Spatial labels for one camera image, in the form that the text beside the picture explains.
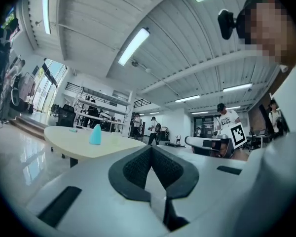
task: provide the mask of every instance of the black cap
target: black cap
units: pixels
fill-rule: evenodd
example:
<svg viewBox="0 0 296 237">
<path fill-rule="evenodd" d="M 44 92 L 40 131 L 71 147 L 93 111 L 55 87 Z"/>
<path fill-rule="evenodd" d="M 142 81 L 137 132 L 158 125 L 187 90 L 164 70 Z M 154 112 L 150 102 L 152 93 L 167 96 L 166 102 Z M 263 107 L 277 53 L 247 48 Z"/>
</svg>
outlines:
<svg viewBox="0 0 296 237">
<path fill-rule="evenodd" d="M 225 105 L 223 103 L 220 103 L 217 105 L 217 111 L 221 112 L 223 110 L 223 108 L 225 107 Z"/>
<path fill-rule="evenodd" d="M 254 9 L 257 3 L 268 2 L 268 0 L 246 0 L 243 9 L 240 11 L 237 17 L 236 29 L 240 39 L 244 39 L 245 44 L 251 44 L 250 38 L 250 25 L 246 23 L 250 22 L 250 12 Z"/>
</svg>

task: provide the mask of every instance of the shelf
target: shelf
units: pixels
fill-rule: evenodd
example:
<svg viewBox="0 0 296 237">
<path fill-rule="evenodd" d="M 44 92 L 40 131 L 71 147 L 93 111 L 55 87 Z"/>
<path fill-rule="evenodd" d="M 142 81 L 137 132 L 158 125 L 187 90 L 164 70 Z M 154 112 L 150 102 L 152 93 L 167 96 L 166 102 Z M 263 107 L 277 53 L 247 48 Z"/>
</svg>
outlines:
<svg viewBox="0 0 296 237">
<path fill-rule="evenodd" d="M 85 88 L 83 87 L 83 92 L 87 93 L 87 94 L 90 94 L 92 96 L 95 96 L 95 97 L 99 97 L 99 98 L 102 98 L 102 99 L 105 99 L 105 100 L 108 100 L 114 104 L 119 104 L 119 105 L 124 105 L 124 106 L 129 106 L 130 103 L 127 102 L 127 101 L 124 101 L 124 100 L 121 100 L 117 97 L 113 97 L 113 96 L 108 96 L 106 94 L 103 94 L 103 93 L 100 93 L 100 92 L 97 92 L 97 91 L 94 91 L 92 89 L 88 89 L 88 88 Z"/>
<path fill-rule="evenodd" d="M 117 113 L 117 114 L 121 114 L 121 115 L 126 115 L 127 114 L 127 112 L 117 111 L 117 110 L 114 110 L 114 109 L 104 107 L 104 106 L 101 105 L 101 102 L 99 103 L 99 101 L 96 102 L 96 103 L 93 103 L 93 102 L 91 102 L 89 100 L 85 100 L 83 98 L 78 98 L 78 101 L 83 103 L 83 104 L 87 104 L 89 106 L 93 106 L 93 107 L 96 107 L 96 108 L 99 108 L 99 109 L 102 109 L 102 110 L 106 110 L 106 111 L 109 111 L 109 112 L 113 112 L 113 113 Z"/>
</svg>

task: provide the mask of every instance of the white shirt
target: white shirt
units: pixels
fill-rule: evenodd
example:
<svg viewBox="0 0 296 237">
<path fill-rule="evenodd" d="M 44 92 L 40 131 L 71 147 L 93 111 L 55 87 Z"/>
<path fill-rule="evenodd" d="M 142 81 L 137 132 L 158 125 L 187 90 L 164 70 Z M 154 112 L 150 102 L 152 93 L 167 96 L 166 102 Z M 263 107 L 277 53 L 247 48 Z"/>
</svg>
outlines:
<svg viewBox="0 0 296 237">
<path fill-rule="evenodd" d="M 239 118 L 238 114 L 234 110 L 228 110 L 226 114 L 222 114 L 219 118 L 221 124 L 221 130 L 224 130 L 231 125 L 236 124 L 236 119 Z"/>
<path fill-rule="evenodd" d="M 272 123 L 272 126 L 273 126 L 273 129 L 274 129 L 274 132 L 278 132 L 279 129 L 277 128 L 277 119 L 279 117 L 281 117 L 281 112 L 279 111 L 275 111 L 275 112 L 270 112 L 268 114 L 268 118 L 270 119 L 271 123 Z"/>
<path fill-rule="evenodd" d="M 156 120 L 151 121 L 151 126 L 153 126 L 153 129 L 152 129 L 151 133 L 157 133 L 155 131 L 155 128 L 156 128 L 157 124 L 158 124 L 158 122 Z"/>
<path fill-rule="evenodd" d="M 290 132 L 296 132 L 296 66 L 273 94 Z"/>
<path fill-rule="evenodd" d="M 135 120 L 134 120 L 134 127 L 139 127 L 140 126 L 140 120 L 141 120 L 140 117 L 135 118 Z"/>
</svg>

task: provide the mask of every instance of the doorway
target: doorway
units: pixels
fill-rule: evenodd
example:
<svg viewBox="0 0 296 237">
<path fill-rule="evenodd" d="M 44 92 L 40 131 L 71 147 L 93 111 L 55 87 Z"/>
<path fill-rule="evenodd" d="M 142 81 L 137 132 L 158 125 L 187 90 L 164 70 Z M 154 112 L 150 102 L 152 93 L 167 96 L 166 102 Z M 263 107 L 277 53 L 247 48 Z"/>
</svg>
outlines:
<svg viewBox="0 0 296 237">
<path fill-rule="evenodd" d="M 195 117 L 194 118 L 194 136 L 196 136 L 196 129 L 201 129 L 202 138 L 212 138 L 214 134 L 214 117 Z"/>
</svg>

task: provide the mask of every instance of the black rubber pad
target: black rubber pad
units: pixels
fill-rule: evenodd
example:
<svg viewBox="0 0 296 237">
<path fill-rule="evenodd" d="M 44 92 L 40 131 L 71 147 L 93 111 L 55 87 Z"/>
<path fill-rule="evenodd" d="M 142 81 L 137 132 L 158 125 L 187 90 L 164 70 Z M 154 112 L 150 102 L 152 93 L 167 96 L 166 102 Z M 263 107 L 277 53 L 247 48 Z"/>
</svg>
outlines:
<svg viewBox="0 0 296 237">
<path fill-rule="evenodd" d="M 77 187 L 68 186 L 50 203 L 38 218 L 55 228 L 81 191 Z"/>
<path fill-rule="evenodd" d="M 241 169 L 231 168 L 231 167 L 227 167 L 227 166 L 219 166 L 217 169 L 220 171 L 223 171 L 223 172 L 234 174 L 234 175 L 240 175 L 240 173 L 242 171 Z"/>
</svg>

